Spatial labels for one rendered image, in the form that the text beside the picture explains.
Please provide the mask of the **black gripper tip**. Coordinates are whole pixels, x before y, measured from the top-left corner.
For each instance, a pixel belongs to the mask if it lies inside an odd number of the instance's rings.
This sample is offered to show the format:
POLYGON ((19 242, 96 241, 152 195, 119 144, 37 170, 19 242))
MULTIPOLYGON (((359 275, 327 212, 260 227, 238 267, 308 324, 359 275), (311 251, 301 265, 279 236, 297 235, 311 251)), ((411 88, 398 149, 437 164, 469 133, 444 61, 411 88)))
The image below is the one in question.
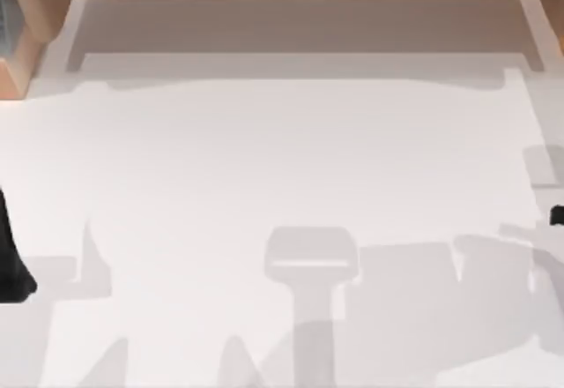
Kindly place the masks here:
POLYGON ((38 284, 14 242, 4 192, 0 188, 0 304, 22 303, 38 284))

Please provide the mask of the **wooden cupboard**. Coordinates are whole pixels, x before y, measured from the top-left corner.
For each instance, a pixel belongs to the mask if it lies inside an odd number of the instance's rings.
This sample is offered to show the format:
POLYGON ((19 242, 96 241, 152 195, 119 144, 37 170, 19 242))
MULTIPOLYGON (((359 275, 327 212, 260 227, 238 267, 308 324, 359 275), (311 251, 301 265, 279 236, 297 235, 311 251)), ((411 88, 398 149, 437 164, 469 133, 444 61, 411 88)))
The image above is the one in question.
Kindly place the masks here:
POLYGON ((0 101, 26 96, 43 49, 60 33, 70 0, 0 0, 0 101))

